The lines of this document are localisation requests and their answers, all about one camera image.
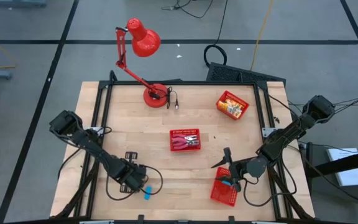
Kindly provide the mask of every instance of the wooden tabletop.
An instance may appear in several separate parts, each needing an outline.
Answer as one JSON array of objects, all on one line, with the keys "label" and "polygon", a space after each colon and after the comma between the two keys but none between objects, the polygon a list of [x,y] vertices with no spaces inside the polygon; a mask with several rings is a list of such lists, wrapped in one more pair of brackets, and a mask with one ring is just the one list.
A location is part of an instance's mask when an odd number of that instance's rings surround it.
[{"label": "wooden tabletop", "polygon": [[[143,193],[134,194],[124,201],[113,201],[105,192],[106,171],[99,168],[99,178],[94,198],[92,219],[136,220],[139,214],[146,220],[227,220],[234,215],[236,220],[274,220],[272,203],[264,207],[253,207],[246,203],[242,192],[238,193],[235,207],[210,199],[216,168],[210,167],[223,157],[223,148],[230,147],[233,160],[255,156],[262,144],[255,96],[252,86],[186,86],[175,85],[178,93],[179,109],[172,105],[169,110],[150,108],[143,101],[144,87],[140,85],[116,85],[112,89],[107,126],[112,133],[104,138],[103,148],[110,154],[124,157],[125,152],[138,152],[138,164],[158,169],[163,175],[163,189],[150,200]],[[287,104],[283,83],[268,82],[269,93]],[[229,90],[250,104],[245,115],[234,121],[216,109],[215,102],[225,90]],[[98,82],[82,84],[76,114],[83,120],[83,126],[90,126]],[[104,100],[99,114],[99,126]],[[273,115],[284,128],[291,123],[290,112],[282,105],[271,100]],[[199,128],[202,148],[198,152],[170,152],[169,130]],[[68,146],[65,158],[75,149]],[[74,157],[62,170],[53,201],[51,215],[56,215],[67,204],[78,188],[85,152]],[[306,177],[298,152],[285,149],[284,162],[295,178],[298,192],[296,200],[314,216]],[[158,174],[147,171],[150,180],[147,185],[156,191],[160,186]],[[293,190],[287,175],[287,185]],[[119,185],[109,180],[109,192],[113,197],[123,197]],[[253,203],[262,203],[270,197],[267,173],[257,185],[247,187],[247,198]],[[285,215],[282,198],[279,197],[282,216]],[[85,213],[88,192],[84,196],[82,214]]]}]

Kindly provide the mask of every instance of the pliers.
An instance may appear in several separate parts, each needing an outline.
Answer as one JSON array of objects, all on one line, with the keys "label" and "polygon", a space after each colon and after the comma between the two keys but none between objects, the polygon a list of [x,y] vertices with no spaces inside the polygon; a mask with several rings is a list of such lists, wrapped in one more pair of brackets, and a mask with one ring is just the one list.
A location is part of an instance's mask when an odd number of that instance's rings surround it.
[{"label": "pliers", "polygon": [[185,135],[185,134],[174,134],[172,136],[173,149],[185,149],[188,146],[199,145],[200,142],[197,140],[197,135]]}]

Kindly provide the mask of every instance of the red basket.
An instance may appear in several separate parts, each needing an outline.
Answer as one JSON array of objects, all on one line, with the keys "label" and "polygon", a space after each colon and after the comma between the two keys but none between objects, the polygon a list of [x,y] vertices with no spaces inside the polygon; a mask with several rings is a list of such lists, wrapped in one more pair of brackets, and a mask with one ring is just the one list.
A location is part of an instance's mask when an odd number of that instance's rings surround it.
[{"label": "red basket", "polygon": [[[199,144],[196,146],[188,146],[184,149],[173,149],[172,136],[174,134],[197,135],[197,140],[199,141]],[[170,141],[172,152],[191,152],[191,151],[198,151],[201,149],[200,130],[198,128],[170,130],[169,131],[169,141]]]},{"label": "red basket", "polygon": [[[227,98],[229,98],[230,100],[236,101],[237,103],[241,104],[244,107],[242,109],[242,113],[241,113],[240,117],[237,118],[233,114],[230,114],[228,111],[223,110],[220,107],[218,107],[218,102],[219,101],[225,102]],[[231,92],[229,92],[227,90],[222,94],[222,96],[216,102],[216,108],[218,110],[222,111],[223,113],[225,113],[226,115],[228,115],[229,117],[231,117],[234,120],[240,119],[242,117],[242,115],[244,115],[246,113],[246,110],[247,110],[248,107],[249,107],[249,104],[247,102],[245,102],[244,100],[236,97],[234,94],[232,94]]]},{"label": "red basket", "polygon": [[[222,177],[224,175],[230,175],[229,170],[222,167],[218,167],[218,171],[216,171],[216,178]],[[234,186],[229,186],[219,180],[214,181],[214,185],[211,192],[211,199],[234,207],[234,205],[236,204],[236,198],[237,192],[234,189]]]}]

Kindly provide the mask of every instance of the concrete floor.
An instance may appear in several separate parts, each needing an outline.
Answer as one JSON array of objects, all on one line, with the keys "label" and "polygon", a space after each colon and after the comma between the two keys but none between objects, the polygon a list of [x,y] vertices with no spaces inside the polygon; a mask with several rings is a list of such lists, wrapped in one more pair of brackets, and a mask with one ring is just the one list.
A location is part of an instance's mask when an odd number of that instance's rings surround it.
[{"label": "concrete floor", "polygon": [[[37,106],[73,0],[48,0],[41,9],[0,8],[0,40],[56,40],[56,44],[4,44],[19,61],[11,80],[0,80],[0,205]],[[175,0],[80,0],[68,40],[115,40],[114,28],[139,17],[163,40],[215,39],[224,1],[214,1],[202,19],[184,12],[162,11]],[[347,1],[358,25],[358,1]],[[209,4],[198,0],[188,10],[201,15]],[[232,0],[227,5],[221,39],[256,39],[269,0]],[[357,40],[339,0],[275,1],[264,30],[265,40]],[[149,58],[128,51],[128,66],[148,80],[205,80],[206,44],[163,44]],[[253,44],[221,44],[227,64],[249,69]],[[211,50],[208,58],[221,62]],[[40,116],[30,151],[5,222],[47,218],[57,184],[57,170],[65,145],[48,132],[48,122],[61,110],[74,110],[83,81],[106,80],[113,69],[119,80],[131,80],[115,67],[116,45],[64,45]],[[9,61],[0,52],[0,65]],[[287,79],[287,95],[305,103],[314,95],[333,102],[358,97],[358,44],[260,45],[254,70]],[[313,128],[303,138],[337,147],[358,147],[358,106]],[[358,205],[312,194],[316,215],[322,220],[358,223]]]}]

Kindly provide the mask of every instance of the aluminum frame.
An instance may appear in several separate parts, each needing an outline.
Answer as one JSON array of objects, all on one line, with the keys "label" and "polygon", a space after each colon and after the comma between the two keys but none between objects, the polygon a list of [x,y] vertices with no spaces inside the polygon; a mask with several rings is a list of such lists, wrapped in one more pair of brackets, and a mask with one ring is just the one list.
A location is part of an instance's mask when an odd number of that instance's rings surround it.
[{"label": "aluminum frame", "polygon": [[[150,81],[148,81],[148,83],[150,83],[150,84],[161,83],[163,85],[243,85],[243,86],[253,86],[261,136],[263,136],[262,128],[265,128],[265,121],[264,121],[261,99],[260,99],[260,94],[259,94],[259,86],[263,86],[264,89],[262,89],[262,91],[264,92],[264,100],[267,105],[266,110],[267,110],[269,125],[270,125],[270,127],[275,127],[274,120],[273,120],[272,107],[270,104],[270,98],[269,98],[269,95],[267,94],[268,90],[267,90],[266,82],[258,82],[256,84],[255,82],[243,82],[243,81],[239,81],[239,82],[232,82],[232,81],[227,81],[227,82],[222,82],[222,81],[219,81],[219,82],[214,82],[214,81],[211,81],[211,82],[207,82],[207,81],[154,81],[153,82],[153,81],[151,81],[150,82]],[[112,87],[114,85],[141,85],[141,83],[136,82],[136,81],[117,81],[117,79],[115,77],[111,77],[111,80],[108,80],[108,81],[100,81],[99,87],[98,87],[98,93],[96,95],[95,108],[93,111],[92,125],[96,125],[97,115],[99,113],[100,104],[101,104],[101,96],[102,96],[103,90],[107,86],[108,92],[106,95],[106,101],[105,101],[105,105],[104,105],[104,109],[107,109],[107,112],[106,112],[106,110],[104,110],[103,120],[102,120],[102,126],[106,125],[107,115],[108,115],[108,106],[106,107],[106,105],[109,105],[109,102],[111,99]],[[84,164],[83,164],[84,168],[81,173],[80,184],[83,183],[83,180],[85,179],[85,177],[87,175],[86,171],[88,170],[89,165],[90,165],[90,155],[87,153],[86,157],[84,159]],[[283,170],[281,163],[278,163],[277,167],[278,167],[278,170],[281,170],[281,171]],[[283,172],[280,173],[280,177],[282,178],[284,183],[286,183],[285,175],[283,174]],[[93,200],[94,200],[94,194],[95,194],[95,190],[96,190],[97,178],[98,178],[98,176],[96,176],[91,181],[91,188],[89,190],[88,205],[87,205],[86,214],[85,214],[85,216],[89,217],[89,218],[91,218],[91,216],[92,216]],[[277,193],[276,186],[275,186],[274,181],[270,177],[269,177],[269,184],[270,184],[271,194],[275,195]],[[286,210],[287,217],[293,218],[291,206],[290,206],[289,202],[286,200],[286,198],[284,198],[284,202],[285,202],[285,210]],[[275,219],[278,220],[279,218],[281,218],[281,211],[280,211],[280,206],[278,204],[277,196],[273,197],[272,203],[273,203]],[[77,205],[75,207],[75,212],[74,212],[75,217],[80,216],[81,204],[82,204],[82,199],[77,203]]]},{"label": "aluminum frame", "polygon": [[[260,94],[259,94],[259,90],[260,90],[260,86],[262,86],[261,90],[264,92],[264,100],[266,103],[266,110],[267,110],[267,115],[268,115],[268,120],[269,120],[269,126],[270,127],[274,127],[274,120],[273,120],[273,113],[272,113],[272,107],[270,104],[270,97],[269,94],[267,94],[267,83],[266,82],[243,82],[242,80],[240,80],[239,82],[233,82],[233,81],[226,81],[226,82],[222,82],[222,81],[218,81],[218,82],[214,82],[214,81],[181,81],[181,80],[169,80],[169,81],[151,81],[149,82],[150,84],[154,84],[154,83],[161,83],[163,85],[171,85],[171,86],[175,86],[175,85],[235,85],[235,86],[252,86],[254,88],[254,95],[255,95],[255,102],[256,102],[256,107],[257,107],[257,113],[258,113],[258,118],[259,118],[259,125],[260,125],[260,135],[262,137],[262,140],[264,140],[263,138],[263,134],[262,134],[262,128],[265,128],[265,120],[264,120],[264,115],[263,115],[263,111],[262,111],[262,104],[261,104],[261,99],[260,99]],[[99,81],[99,85],[98,85],[98,92],[96,94],[96,102],[95,102],[95,106],[94,106],[94,111],[93,111],[93,118],[92,118],[92,126],[95,126],[96,123],[98,122],[98,114],[100,111],[100,106],[102,103],[102,95],[103,95],[103,91],[104,89],[107,89],[107,94],[106,94],[106,99],[104,101],[104,110],[103,110],[103,115],[102,115],[102,122],[101,125],[105,126],[107,123],[107,118],[108,118],[108,111],[109,111],[109,105],[110,105],[110,100],[111,100],[111,94],[112,94],[112,88],[114,85],[141,85],[141,83],[136,82],[136,81],[117,81],[116,76],[114,75],[114,73],[110,73],[110,80],[108,81]],[[83,170],[81,173],[81,180],[80,180],[80,184],[83,183],[85,181],[85,177],[87,176],[88,172],[87,170],[90,167],[90,155],[88,153],[86,153],[85,158],[84,158],[84,164],[83,164]],[[282,164],[281,163],[277,163],[277,167],[278,169],[282,169]],[[81,205],[82,205],[82,197],[79,199],[79,201],[76,203],[76,206],[74,208],[74,216],[67,218],[67,217],[59,217],[59,218],[51,218],[48,220],[33,220],[33,221],[29,221],[29,222],[19,222],[19,223],[82,223],[85,221],[92,221],[91,216],[92,216],[92,209],[93,209],[93,202],[94,202],[94,195],[95,195],[95,191],[96,191],[96,183],[97,183],[97,178],[98,178],[98,173],[96,173],[95,178],[91,181],[90,183],[90,190],[89,190],[89,197],[88,197],[88,203],[86,205],[86,213],[85,216],[80,216],[80,211],[81,211]],[[273,180],[271,179],[271,177],[269,176],[269,183],[270,183],[270,191],[272,194],[277,193],[276,190],[276,186],[275,183],[273,182]],[[280,211],[280,206],[278,204],[278,197],[274,196],[273,200],[273,211],[275,214],[275,221],[273,222],[282,222],[282,221],[286,221],[287,223],[311,223],[311,222],[315,222],[315,220],[299,220],[299,219],[293,219],[292,216],[289,217],[281,217],[281,211]],[[285,206],[285,210],[286,210],[286,214],[291,214],[291,206],[289,205],[289,207],[286,205]],[[235,224],[235,223],[255,223],[255,221],[235,221],[234,217],[230,217],[228,216],[228,220],[227,221],[192,221],[192,220],[144,220],[144,215],[139,214],[138,216],[138,220],[114,220],[111,221],[110,223],[114,223],[114,224],[120,224],[120,223],[139,223],[139,224],[143,224],[143,223],[192,223],[192,224],[204,224],[204,223],[215,223],[215,224],[223,224],[223,223],[230,223],[230,224]],[[317,221],[317,223],[333,223],[333,222],[324,222],[324,221]]]}]

